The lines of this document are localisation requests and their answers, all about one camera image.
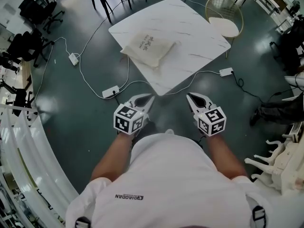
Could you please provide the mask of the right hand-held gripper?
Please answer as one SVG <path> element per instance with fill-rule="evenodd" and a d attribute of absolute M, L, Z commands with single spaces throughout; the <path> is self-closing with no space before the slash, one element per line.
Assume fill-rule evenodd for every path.
<path fill-rule="evenodd" d="M 209 97 L 199 93 L 187 93 L 186 98 L 191 112 L 197 114 L 197 127 L 199 130 L 207 136 L 214 136 L 225 130 L 226 116 L 221 107 L 216 107 Z M 200 108 L 214 109 L 198 114 Z"/>

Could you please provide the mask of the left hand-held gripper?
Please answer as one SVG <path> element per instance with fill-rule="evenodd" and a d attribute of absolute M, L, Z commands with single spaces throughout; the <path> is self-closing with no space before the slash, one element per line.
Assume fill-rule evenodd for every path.
<path fill-rule="evenodd" d="M 132 135 L 141 130 L 154 100 L 155 96 L 152 94 L 132 96 L 126 103 L 120 104 L 115 110 L 113 127 L 127 135 Z"/>

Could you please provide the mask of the beige cloth bag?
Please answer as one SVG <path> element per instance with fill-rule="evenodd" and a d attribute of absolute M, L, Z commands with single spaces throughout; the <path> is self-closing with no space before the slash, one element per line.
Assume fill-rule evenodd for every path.
<path fill-rule="evenodd" d="M 175 42 L 151 33 L 137 33 L 120 52 L 139 63 L 157 68 L 174 45 Z"/>

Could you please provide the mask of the person's right forearm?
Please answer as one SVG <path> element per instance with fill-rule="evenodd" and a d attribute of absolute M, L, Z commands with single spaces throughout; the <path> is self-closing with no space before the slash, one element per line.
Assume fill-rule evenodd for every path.
<path fill-rule="evenodd" d="M 242 163 L 233 154 L 220 134 L 208 136 L 206 140 L 211 160 L 220 173 L 231 180 L 238 176 L 247 176 Z"/>

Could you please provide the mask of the person's left forearm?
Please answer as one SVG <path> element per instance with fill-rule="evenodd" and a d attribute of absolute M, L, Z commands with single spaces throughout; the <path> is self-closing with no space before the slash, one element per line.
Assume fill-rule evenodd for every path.
<path fill-rule="evenodd" d="M 90 181 L 107 178 L 113 182 L 119 178 L 127 166 L 132 140 L 133 134 L 119 133 L 103 158 L 93 169 Z"/>

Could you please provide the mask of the white power strip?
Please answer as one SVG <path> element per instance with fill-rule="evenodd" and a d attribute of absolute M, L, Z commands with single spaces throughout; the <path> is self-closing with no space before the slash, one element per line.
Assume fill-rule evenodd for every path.
<path fill-rule="evenodd" d="M 108 89 L 104 90 L 102 92 L 102 97 L 104 99 L 109 99 L 109 98 L 115 96 L 119 92 L 120 92 L 120 88 L 117 85 L 115 85 L 111 88 L 108 88 Z"/>
<path fill-rule="evenodd" d="M 234 71 L 230 67 L 230 68 L 225 68 L 225 69 L 219 70 L 219 74 L 220 74 L 221 77 L 225 77 L 225 76 L 229 76 L 229 75 L 234 74 Z"/>

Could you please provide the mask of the white marble table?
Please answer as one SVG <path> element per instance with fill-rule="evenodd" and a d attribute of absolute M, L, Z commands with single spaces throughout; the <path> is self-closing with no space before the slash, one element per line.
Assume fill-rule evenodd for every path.
<path fill-rule="evenodd" d="M 159 96 L 231 48 L 209 22 L 182 0 L 153 4 L 113 25 L 109 32 L 122 48 L 140 32 L 174 42 L 157 69 L 132 60 Z"/>

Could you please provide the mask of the small white power adapter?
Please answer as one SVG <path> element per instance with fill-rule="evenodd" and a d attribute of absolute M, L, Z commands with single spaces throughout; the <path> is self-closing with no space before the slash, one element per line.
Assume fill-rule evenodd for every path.
<path fill-rule="evenodd" d="M 68 58 L 73 66 L 76 66 L 79 62 L 77 56 L 74 53 L 71 53 Z"/>

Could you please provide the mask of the person's white shirt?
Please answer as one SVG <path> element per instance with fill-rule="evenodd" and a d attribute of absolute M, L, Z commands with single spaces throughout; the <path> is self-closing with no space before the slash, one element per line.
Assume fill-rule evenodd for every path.
<path fill-rule="evenodd" d="M 248 176 L 229 179 L 193 140 L 153 134 L 129 152 L 115 181 L 89 181 L 69 205 L 66 228 L 87 217 L 91 228 L 251 228 L 252 210 L 271 207 Z"/>

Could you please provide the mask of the white carved furniture piece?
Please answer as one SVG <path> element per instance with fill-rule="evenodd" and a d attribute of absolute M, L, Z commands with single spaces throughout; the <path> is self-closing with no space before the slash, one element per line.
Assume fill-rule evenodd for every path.
<path fill-rule="evenodd" d="M 253 165 L 262 171 L 251 175 L 265 186 L 274 188 L 284 195 L 288 190 L 304 192 L 304 122 L 293 124 L 290 131 L 283 134 L 281 141 L 266 141 L 275 145 L 270 150 L 271 156 L 254 155 L 254 159 L 246 158 L 246 164 Z"/>

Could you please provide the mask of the wooden bench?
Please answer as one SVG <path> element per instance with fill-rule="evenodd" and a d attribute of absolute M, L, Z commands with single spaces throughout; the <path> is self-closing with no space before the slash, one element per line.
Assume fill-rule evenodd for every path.
<path fill-rule="evenodd" d="M 29 88 L 32 83 L 31 80 L 31 63 L 21 60 L 21 75 L 22 75 L 22 85 L 25 90 Z"/>

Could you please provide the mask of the black office chair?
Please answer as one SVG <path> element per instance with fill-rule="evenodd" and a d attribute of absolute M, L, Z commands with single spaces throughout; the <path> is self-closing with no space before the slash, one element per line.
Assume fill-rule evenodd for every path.
<path fill-rule="evenodd" d="M 34 60 L 33 67 L 38 67 L 38 57 L 42 56 L 47 62 L 43 50 L 48 45 L 54 44 L 54 41 L 44 38 L 38 29 L 34 29 L 32 33 L 26 31 L 23 34 L 16 34 L 8 49 L 0 53 L 0 66 L 6 66 L 9 69 L 13 66 L 13 62 L 18 64 L 21 58 L 26 62 Z"/>
<path fill-rule="evenodd" d="M 11 113 L 16 117 L 21 114 L 22 108 L 31 109 L 34 97 L 30 98 L 33 92 L 27 92 L 23 88 L 15 88 L 9 86 L 3 79 L 0 79 L 0 89 L 5 88 L 9 92 L 9 97 L 4 98 L 2 104 L 12 106 Z M 26 118 L 30 122 L 34 120 L 38 115 L 38 112 L 30 112 L 26 110 Z"/>
<path fill-rule="evenodd" d="M 65 11 L 61 10 L 57 14 L 53 15 L 56 6 L 56 1 L 49 2 L 47 5 L 43 6 L 38 4 L 35 0 L 23 0 L 18 7 L 20 9 L 19 15 L 35 26 L 41 25 L 45 22 L 43 30 L 50 34 L 50 27 L 54 22 L 63 22 L 62 19 L 58 19 L 57 17 L 60 14 L 65 14 Z"/>

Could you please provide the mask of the white curved railing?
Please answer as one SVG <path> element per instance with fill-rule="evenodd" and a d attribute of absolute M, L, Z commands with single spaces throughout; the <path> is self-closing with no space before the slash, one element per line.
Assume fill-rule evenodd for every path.
<path fill-rule="evenodd" d="M 39 116 L 32 109 L 0 104 L 0 136 L 8 169 L 25 203 L 45 228 L 65 228 L 65 214 L 78 193 L 61 168 Z"/>

